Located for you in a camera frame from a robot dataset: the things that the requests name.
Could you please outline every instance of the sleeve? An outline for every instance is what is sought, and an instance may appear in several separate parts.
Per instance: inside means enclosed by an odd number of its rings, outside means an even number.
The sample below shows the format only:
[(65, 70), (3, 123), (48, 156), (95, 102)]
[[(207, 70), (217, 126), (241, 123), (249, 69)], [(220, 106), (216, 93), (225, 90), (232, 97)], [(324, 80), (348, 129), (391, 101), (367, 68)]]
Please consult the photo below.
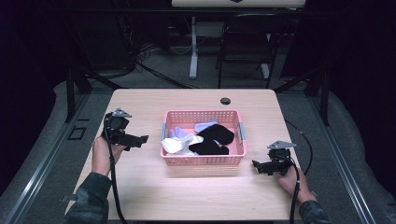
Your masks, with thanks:
[(332, 223), (318, 202), (306, 201), (300, 206), (300, 216), (304, 224)]
[(77, 190), (77, 200), (64, 216), (63, 223), (107, 223), (111, 181), (107, 176), (90, 173)]

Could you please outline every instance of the plastic basket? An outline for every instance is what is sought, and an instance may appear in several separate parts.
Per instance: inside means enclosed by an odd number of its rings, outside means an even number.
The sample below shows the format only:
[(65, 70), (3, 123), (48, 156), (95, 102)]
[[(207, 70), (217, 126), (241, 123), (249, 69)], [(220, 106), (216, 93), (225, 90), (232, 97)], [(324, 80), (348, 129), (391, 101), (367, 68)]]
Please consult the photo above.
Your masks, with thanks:
[(161, 156), (169, 166), (179, 165), (238, 165), (247, 153), (245, 130), (239, 113), (235, 110), (203, 110), (203, 111), (167, 111), (163, 119), (162, 140), (176, 126), (187, 133), (196, 133), (196, 123), (208, 122), (216, 119), (218, 124), (223, 125), (234, 133), (233, 142), (227, 146), (229, 155), (210, 156), (180, 156), (168, 154), (161, 147)]

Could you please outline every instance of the chair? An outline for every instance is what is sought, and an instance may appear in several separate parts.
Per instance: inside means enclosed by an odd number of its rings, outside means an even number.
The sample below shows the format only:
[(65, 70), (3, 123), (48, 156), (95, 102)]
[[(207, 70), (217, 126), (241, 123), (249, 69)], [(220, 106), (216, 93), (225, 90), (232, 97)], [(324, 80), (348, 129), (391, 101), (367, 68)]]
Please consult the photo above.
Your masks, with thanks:
[(266, 83), (271, 80), (278, 42), (289, 26), (288, 19), (280, 14), (242, 13), (231, 16), (223, 26), (219, 56), (216, 68), (219, 69), (218, 88), (221, 87), (223, 63), (262, 63), (270, 64)]

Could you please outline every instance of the gray carpet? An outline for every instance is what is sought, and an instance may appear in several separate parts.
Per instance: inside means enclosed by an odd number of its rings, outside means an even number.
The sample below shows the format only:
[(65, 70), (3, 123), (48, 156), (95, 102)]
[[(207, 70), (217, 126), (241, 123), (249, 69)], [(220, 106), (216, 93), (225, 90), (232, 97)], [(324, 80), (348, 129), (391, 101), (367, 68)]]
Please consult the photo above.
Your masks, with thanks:
[[(190, 54), (176, 54), (172, 50), (152, 50), (146, 53), (143, 64), (162, 72), (179, 82), (188, 83), (201, 89), (217, 87), (217, 70), (215, 69), (217, 48), (216, 41), (207, 40), (200, 46), (198, 78), (189, 79)], [(275, 68), (275, 77), (271, 88), (283, 82), (278, 77), (285, 58), (287, 46), (279, 52), (278, 63)], [(261, 76), (260, 70), (244, 68), (250, 76)], [(175, 88), (174, 85), (159, 80), (151, 73), (141, 70), (139, 66), (129, 75), (111, 79), (117, 84), (130, 89), (158, 89)], [(224, 88), (263, 88), (257, 82), (236, 86), (239, 82), (225, 83)], [(56, 139), (64, 137), (59, 146), (59, 154), (54, 158), (50, 171), (45, 176), (45, 181), (34, 195), (32, 203), (27, 204), (26, 213), (21, 214), (21, 223), (60, 223), (62, 221), (66, 203), (60, 201), (65, 194), (70, 194), (77, 181), (82, 165), (89, 153), (90, 145), (94, 139), (112, 91), (96, 80), (91, 80), (93, 92), (89, 96), (78, 94), (80, 102), (84, 102), (76, 115), (73, 123), (69, 124), (67, 133), (64, 120), (67, 106), (65, 103), (65, 84), (55, 88), (57, 103), (52, 111), (48, 124), (41, 133), (31, 154), (14, 178), (11, 185), (0, 199), (0, 222), (5, 223), (18, 199), (23, 194), (24, 188), (35, 174), (40, 162), (53, 149)], [(313, 162), (307, 175), (308, 183), (312, 190), (318, 194), (318, 200), (332, 217), (334, 223), (361, 223), (361, 218), (351, 200), (339, 170), (334, 162), (332, 144), (329, 143), (326, 133), (323, 132), (321, 121), (317, 117), (315, 107), (317, 99), (305, 98), (302, 89), (304, 83), (293, 87), (290, 91), (277, 95), (282, 113), (286, 120), (303, 132), (313, 147)], [(340, 147), (348, 167), (351, 170), (376, 223), (395, 223), (396, 207), (394, 199), (375, 181), (375, 177), (364, 160), (364, 146), (359, 131), (353, 120), (345, 110), (342, 103), (331, 94), (329, 103), (328, 128), (332, 132), (336, 143)], [(80, 140), (67, 140), (73, 127), (85, 130)], [(296, 153), (302, 168), (309, 161), (309, 147), (302, 135), (288, 125), (291, 139), (298, 146)]]

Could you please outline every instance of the desk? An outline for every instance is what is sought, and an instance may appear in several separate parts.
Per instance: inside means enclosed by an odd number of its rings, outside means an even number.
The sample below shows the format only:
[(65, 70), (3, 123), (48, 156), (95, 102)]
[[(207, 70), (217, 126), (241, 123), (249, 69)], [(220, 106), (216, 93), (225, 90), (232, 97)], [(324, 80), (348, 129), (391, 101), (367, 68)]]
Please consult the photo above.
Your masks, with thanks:
[[(243, 0), (235, 3), (231, 0), (173, 0), (172, 7), (303, 7), (305, 0)], [(198, 53), (196, 41), (196, 21), (191, 20), (191, 65), (190, 78), (197, 78)], [(268, 74), (268, 67), (262, 66), (263, 73)]]
[[(231, 103), (222, 105), (222, 97), (230, 98)], [(127, 220), (289, 219), (289, 194), (273, 176), (259, 175), (251, 163), (269, 161), (266, 146), (276, 140), (290, 142), (273, 91), (117, 90), (106, 113), (118, 107), (133, 115), (127, 133), (149, 135), (145, 145), (124, 152), (117, 164), (120, 205)], [(165, 111), (205, 109), (239, 111), (246, 131), (247, 155), (237, 167), (167, 166), (160, 156)], [(290, 152), (298, 162), (293, 148)], [(90, 154), (77, 187), (91, 168)], [(119, 219), (112, 191), (108, 200), (109, 219)]]

